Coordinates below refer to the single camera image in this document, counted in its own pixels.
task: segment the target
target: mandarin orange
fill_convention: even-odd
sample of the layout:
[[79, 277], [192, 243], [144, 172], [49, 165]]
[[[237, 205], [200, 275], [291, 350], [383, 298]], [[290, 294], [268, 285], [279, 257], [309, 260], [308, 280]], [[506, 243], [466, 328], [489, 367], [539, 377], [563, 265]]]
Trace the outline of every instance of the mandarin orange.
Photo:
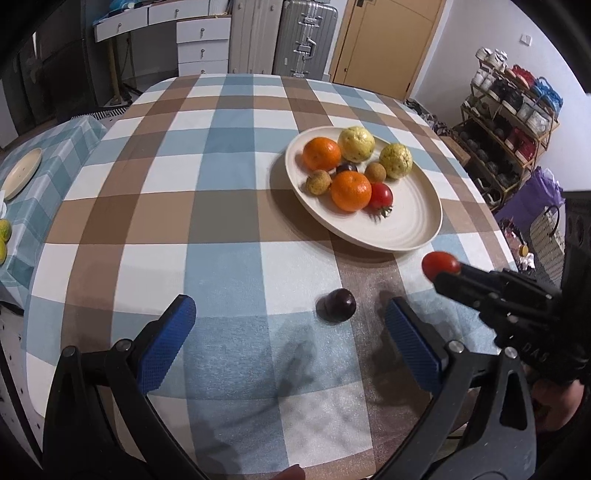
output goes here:
[[332, 170], [340, 163], [339, 144], [330, 138], [310, 140], [302, 152], [302, 160], [310, 170]]
[[330, 196], [341, 210], [356, 212], [367, 207], [371, 198], [371, 184], [362, 173], [343, 171], [334, 178]]

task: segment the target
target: red cherry tomato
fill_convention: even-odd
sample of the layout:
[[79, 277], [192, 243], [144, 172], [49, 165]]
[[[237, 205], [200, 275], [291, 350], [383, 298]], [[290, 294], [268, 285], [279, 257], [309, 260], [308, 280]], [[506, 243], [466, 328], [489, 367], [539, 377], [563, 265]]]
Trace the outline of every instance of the red cherry tomato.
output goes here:
[[431, 281], [441, 272], [458, 274], [462, 270], [462, 264], [447, 252], [431, 252], [425, 255], [421, 266], [423, 273]]
[[384, 183], [374, 183], [371, 186], [371, 198], [369, 200], [369, 208], [378, 210], [380, 215], [387, 217], [392, 211], [392, 203], [394, 202], [394, 195], [392, 190]]

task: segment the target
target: wooden door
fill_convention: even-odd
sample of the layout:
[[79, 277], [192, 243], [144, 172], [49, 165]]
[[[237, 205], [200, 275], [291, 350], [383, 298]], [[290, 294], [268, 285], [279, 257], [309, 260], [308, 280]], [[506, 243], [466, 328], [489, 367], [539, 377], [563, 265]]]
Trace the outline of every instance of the wooden door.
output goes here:
[[404, 99], [443, 0], [355, 0], [335, 82]]

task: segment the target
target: hand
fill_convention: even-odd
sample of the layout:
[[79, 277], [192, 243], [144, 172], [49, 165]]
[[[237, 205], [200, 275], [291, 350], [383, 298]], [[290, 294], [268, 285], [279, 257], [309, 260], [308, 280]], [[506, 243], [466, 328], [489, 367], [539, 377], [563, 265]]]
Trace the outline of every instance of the hand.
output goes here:
[[271, 480], [306, 480], [306, 473], [296, 464], [278, 473]]
[[542, 405], [534, 413], [536, 431], [555, 432], [564, 427], [581, 405], [583, 395], [584, 386], [579, 380], [563, 386], [538, 380], [531, 389], [531, 398]]

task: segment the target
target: beige plate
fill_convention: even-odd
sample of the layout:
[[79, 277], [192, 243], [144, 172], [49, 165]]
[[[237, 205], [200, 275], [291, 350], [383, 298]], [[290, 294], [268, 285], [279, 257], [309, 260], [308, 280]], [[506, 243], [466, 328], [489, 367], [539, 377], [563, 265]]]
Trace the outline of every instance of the beige plate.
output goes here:
[[[295, 194], [304, 207], [327, 229], [354, 244], [372, 250], [401, 252], [417, 249], [429, 243], [441, 228], [443, 213], [441, 201], [431, 181], [414, 164], [411, 173], [401, 180], [387, 180], [394, 194], [394, 207], [388, 218], [378, 218], [361, 210], [345, 213], [333, 203], [330, 193], [314, 197], [306, 193], [304, 184], [309, 174], [301, 162], [304, 146], [315, 137], [328, 137], [337, 141], [342, 128], [317, 127], [295, 137], [285, 152], [285, 168]], [[388, 142], [375, 137], [375, 150], [371, 158], [358, 165], [376, 161]]]
[[41, 149], [34, 148], [14, 165], [0, 189], [6, 191], [5, 201], [16, 196], [25, 187], [39, 168], [40, 163]]

